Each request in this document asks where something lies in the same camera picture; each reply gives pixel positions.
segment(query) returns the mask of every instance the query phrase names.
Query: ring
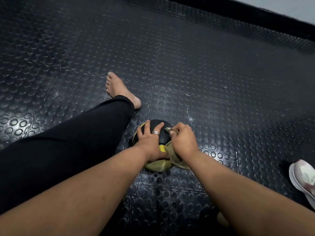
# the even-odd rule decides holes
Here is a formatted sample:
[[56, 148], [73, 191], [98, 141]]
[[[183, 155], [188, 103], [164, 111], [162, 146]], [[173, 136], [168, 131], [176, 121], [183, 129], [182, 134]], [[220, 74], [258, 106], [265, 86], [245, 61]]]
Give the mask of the ring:
[[160, 135], [158, 131], [153, 131], [152, 134]]

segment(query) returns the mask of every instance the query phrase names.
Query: white sneaker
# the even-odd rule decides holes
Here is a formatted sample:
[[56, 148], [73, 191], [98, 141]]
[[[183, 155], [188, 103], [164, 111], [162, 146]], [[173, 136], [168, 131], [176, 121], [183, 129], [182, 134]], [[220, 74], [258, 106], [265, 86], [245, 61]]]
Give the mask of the white sneaker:
[[290, 165], [289, 177], [295, 188], [305, 194], [315, 209], [315, 169], [306, 161], [299, 160]]

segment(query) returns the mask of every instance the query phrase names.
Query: hand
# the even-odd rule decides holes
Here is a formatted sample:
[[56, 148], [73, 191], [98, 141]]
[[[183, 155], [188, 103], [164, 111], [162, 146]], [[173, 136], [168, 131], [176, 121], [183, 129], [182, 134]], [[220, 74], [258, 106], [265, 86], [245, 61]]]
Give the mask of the hand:
[[172, 130], [169, 132], [172, 139], [173, 150], [183, 160], [199, 152], [195, 134], [189, 125], [180, 122], [175, 127], [172, 127], [172, 129], [179, 131], [179, 133]]
[[[160, 133], [163, 126], [164, 123], [162, 122], [154, 128], [154, 131]], [[144, 125], [144, 133], [142, 133], [140, 126], [137, 128], [137, 135], [139, 141], [135, 146], [142, 148], [148, 158], [147, 161], [153, 162], [158, 159], [167, 158], [166, 152], [161, 152], [158, 146], [160, 136], [157, 134], [151, 134], [149, 120], [147, 120]]]

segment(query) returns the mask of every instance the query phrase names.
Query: black leggings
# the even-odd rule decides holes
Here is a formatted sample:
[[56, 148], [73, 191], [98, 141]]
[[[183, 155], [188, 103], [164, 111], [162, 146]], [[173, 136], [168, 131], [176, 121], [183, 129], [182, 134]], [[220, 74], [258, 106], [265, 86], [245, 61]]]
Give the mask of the black leggings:
[[110, 158], [133, 112], [118, 95], [0, 152], [0, 214]]

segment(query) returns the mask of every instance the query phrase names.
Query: black rubber flooring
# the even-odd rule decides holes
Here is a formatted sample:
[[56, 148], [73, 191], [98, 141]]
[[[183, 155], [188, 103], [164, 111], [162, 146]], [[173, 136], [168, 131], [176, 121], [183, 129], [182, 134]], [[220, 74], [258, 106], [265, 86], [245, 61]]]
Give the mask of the black rubber flooring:
[[[286, 166], [315, 166], [313, 42], [167, 0], [0, 0], [0, 17], [2, 148], [109, 98], [113, 71], [142, 101], [118, 151], [146, 119], [182, 121], [209, 157], [310, 207]], [[143, 170], [108, 227], [210, 232], [214, 212], [192, 172]]]

